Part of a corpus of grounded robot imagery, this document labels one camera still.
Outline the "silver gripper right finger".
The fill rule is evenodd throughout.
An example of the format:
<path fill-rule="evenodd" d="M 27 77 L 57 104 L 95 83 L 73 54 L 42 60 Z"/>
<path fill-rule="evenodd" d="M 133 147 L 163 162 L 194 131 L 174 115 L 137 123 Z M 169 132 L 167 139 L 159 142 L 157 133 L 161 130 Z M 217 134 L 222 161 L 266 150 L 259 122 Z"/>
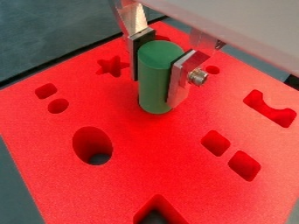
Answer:
<path fill-rule="evenodd" d="M 174 62 L 167 105 L 174 109 L 187 99 L 191 85 L 199 87 L 209 79 L 209 72 L 203 69 L 203 63 L 226 45 L 218 38 L 193 28 L 190 33 L 191 50 L 189 50 Z"/>

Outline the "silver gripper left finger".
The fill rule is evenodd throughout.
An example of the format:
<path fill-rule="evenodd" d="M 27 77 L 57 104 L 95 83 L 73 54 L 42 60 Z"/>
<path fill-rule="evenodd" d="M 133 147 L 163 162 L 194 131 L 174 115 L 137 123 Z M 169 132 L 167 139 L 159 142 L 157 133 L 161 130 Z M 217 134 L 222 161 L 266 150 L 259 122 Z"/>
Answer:
<path fill-rule="evenodd" d="M 109 0 L 109 2 L 126 37 L 131 78 L 138 81 L 138 49 L 155 39 L 155 30 L 149 26 L 145 7 L 139 2 L 135 0 Z"/>

